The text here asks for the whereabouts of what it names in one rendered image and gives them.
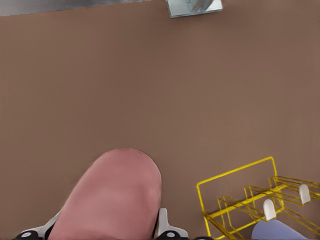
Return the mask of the lavender plate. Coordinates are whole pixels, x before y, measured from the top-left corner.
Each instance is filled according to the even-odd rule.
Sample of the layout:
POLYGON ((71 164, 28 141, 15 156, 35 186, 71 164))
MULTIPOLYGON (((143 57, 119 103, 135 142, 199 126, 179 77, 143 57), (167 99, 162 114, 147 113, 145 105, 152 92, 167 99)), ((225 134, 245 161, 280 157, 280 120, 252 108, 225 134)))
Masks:
POLYGON ((259 221, 253 228, 251 238, 256 240, 308 240, 293 228, 276 219, 259 221))

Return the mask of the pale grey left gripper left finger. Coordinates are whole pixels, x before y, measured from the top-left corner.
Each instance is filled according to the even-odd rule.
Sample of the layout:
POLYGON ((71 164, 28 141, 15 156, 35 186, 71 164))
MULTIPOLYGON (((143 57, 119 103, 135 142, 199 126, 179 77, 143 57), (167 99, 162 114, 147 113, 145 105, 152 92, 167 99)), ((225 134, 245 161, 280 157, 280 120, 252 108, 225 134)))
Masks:
POLYGON ((46 224, 30 229, 26 229, 19 233, 12 240, 48 240, 49 235, 61 213, 61 210, 53 216, 46 224))

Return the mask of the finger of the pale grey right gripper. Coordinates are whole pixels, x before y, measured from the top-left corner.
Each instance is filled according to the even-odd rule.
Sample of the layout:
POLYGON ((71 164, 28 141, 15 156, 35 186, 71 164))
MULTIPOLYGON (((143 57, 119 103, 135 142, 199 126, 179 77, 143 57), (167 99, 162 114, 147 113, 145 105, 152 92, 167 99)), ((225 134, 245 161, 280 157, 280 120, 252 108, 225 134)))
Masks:
POLYGON ((310 191, 306 184, 299 186, 299 196, 302 204, 306 204, 311 201, 310 191))
POLYGON ((263 202, 263 212, 265 216, 266 221, 270 221, 272 219, 275 219, 277 217, 276 209, 274 206, 274 203, 271 199, 266 199, 263 202))

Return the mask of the pink rounded plate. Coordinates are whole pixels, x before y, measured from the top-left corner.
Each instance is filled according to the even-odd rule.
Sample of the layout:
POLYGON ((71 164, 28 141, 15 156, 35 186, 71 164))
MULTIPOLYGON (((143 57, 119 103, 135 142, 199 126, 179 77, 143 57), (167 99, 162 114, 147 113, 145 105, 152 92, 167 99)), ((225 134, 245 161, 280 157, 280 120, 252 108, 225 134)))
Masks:
POLYGON ((110 150, 74 187, 48 240, 148 240, 161 197, 161 173, 148 155, 110 150))

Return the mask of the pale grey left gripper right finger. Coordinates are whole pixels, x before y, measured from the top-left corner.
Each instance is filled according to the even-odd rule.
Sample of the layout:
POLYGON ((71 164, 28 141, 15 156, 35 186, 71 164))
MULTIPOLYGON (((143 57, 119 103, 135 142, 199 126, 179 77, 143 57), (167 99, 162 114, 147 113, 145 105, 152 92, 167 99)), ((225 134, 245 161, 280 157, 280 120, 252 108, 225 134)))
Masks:
POLYGON ((154 232, 154 240, 189 240, 186 230, 169 224, 168 211, 160 208, 154 232))

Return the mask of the silver frame post foot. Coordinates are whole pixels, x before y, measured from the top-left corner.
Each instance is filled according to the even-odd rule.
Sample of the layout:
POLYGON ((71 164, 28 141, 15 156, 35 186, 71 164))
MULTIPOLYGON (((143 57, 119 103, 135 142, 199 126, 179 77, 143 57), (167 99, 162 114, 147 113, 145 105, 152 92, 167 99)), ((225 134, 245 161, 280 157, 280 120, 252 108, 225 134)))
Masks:
POLYGON ((222 0, 165 0, 171 18, 220 12, 222 0))

